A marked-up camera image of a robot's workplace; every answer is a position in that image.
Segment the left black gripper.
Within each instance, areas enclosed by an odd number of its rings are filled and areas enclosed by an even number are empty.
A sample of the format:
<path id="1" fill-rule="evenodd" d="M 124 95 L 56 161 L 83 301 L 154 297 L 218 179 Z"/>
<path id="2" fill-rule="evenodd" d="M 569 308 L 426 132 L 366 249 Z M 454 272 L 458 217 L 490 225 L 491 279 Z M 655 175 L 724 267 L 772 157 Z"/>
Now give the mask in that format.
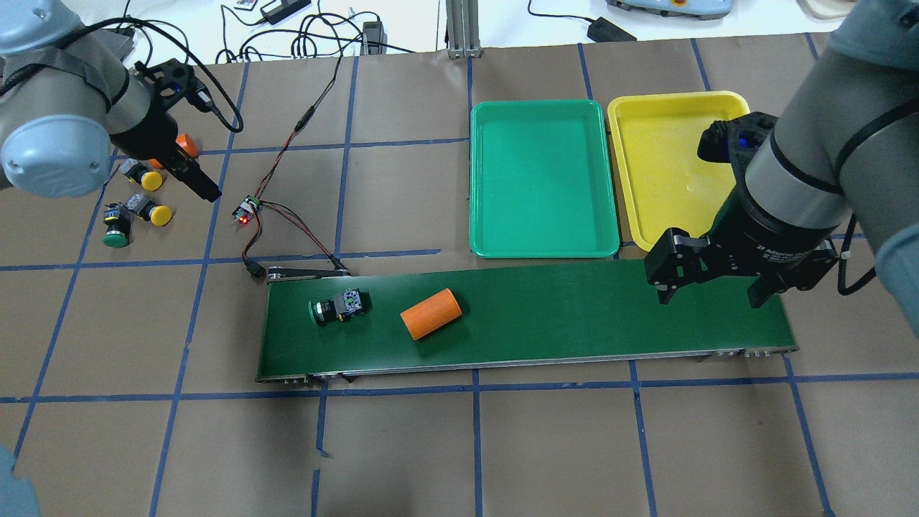
<path id="1" fill-rule="evenodd" d="M 163 108 L 150 108 L 133 128 L 115 134 L 115 147 L 132 159 L 157 161 L 201 200 L 216 202 L 221 190 L 204 173 L 197 158 L 180 151 L 177 122 Z"/>

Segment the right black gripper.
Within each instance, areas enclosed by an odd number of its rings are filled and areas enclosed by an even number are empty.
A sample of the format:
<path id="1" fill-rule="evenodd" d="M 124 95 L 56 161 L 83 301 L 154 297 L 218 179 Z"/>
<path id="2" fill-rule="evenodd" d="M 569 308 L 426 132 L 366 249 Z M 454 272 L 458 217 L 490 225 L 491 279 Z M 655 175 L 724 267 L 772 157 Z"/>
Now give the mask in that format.
<path id="1" fill-rule="evenodd" d="M 788 290 L 811 290 L 838 261 L 824 230 L 787 225 L 746 203 L 740 194 L 729 194 L 708 236 L 692 238 L 670 227 L 643 264 L 659 304 L 669 304 L 680 288 L 705 284 L 719 274 L 752 277 L 747 300 L 759 309 Z"/>

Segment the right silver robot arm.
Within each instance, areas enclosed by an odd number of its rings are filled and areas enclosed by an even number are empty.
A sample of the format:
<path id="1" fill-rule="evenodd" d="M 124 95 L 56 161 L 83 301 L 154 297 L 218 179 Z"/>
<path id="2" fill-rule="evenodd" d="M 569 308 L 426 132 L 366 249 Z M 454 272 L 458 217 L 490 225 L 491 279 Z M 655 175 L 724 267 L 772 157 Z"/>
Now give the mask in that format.
<path id="1" fill-rule="evenodd" d="M 852 216 L 879 279 L 917 330 L 917 3 L 859 1 L 829 36 L 784 112 L 715 121 L 699 159 L 735 179 L 699 238 L 670 227 L 644 259 L 660 304 L 719 277 L 752 277 L 761 307 L 811 290 L 846 259 L 831 233 Z"/>

